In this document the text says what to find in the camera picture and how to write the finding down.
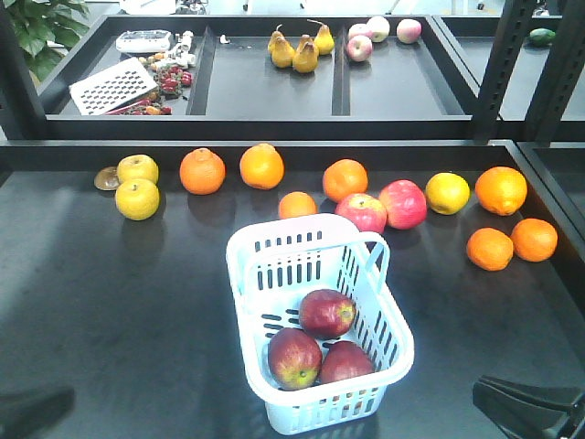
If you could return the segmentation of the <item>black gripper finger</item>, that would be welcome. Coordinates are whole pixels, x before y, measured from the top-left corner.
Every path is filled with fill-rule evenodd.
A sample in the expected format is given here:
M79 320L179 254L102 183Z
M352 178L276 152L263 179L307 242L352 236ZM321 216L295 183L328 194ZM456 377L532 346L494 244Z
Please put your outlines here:
M1 394L1 437L41 438L72 411L71 386L46 386Z
M508 438L582 438L584 390L538 387L482 376L473 404Z

